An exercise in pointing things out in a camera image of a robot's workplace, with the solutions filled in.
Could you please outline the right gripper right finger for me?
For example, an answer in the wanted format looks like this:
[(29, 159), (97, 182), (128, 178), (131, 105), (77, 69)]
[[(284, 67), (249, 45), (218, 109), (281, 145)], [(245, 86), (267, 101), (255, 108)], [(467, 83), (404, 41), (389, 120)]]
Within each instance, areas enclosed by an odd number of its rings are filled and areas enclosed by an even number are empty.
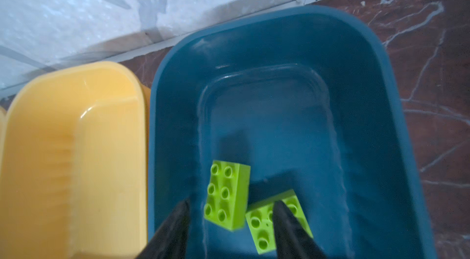
[(274, 236), (278, 259), (326, 259), (321, 248), (309, 237), (300, 222), (278, 200), (273, 208)]

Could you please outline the middle yellow bin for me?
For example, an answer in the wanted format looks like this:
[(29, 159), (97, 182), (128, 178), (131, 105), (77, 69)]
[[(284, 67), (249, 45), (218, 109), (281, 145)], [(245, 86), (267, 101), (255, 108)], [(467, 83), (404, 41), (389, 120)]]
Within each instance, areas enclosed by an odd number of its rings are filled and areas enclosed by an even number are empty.
[(1, 257), (132, 259), (147, 243), (148, 91), (99, 62), (39, 76), (1, 137)]

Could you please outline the teal bin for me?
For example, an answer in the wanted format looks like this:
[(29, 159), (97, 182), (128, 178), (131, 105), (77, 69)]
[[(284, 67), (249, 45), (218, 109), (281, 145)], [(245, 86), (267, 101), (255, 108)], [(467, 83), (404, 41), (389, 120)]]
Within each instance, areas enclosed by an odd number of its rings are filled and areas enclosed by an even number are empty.
[(355, 17), (299, 7), (202, 30), (151, 86), (148, 235), (190, 199), (190, 259), (257, 258), (203, 217), (213, 161), (250, 166), (248, 201), (292, 189), (330, 259), (434, 259), (389, 57)]

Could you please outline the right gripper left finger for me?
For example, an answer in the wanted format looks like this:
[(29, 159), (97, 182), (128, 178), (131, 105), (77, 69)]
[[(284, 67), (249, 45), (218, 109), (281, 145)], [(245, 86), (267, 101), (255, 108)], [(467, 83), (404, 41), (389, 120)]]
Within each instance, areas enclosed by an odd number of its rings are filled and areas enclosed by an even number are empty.
[(184, 259), (190, 226), (190, 201), (180, 201), (136, 259)]

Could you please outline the green brick small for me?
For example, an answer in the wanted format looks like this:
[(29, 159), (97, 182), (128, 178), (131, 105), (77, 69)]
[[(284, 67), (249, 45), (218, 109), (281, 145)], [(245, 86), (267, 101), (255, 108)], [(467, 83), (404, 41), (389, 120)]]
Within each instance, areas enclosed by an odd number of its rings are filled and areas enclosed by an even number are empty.
[(244, 228), (251, 167), (215, 160), (210, 169), (204, 218), (234, 232)]

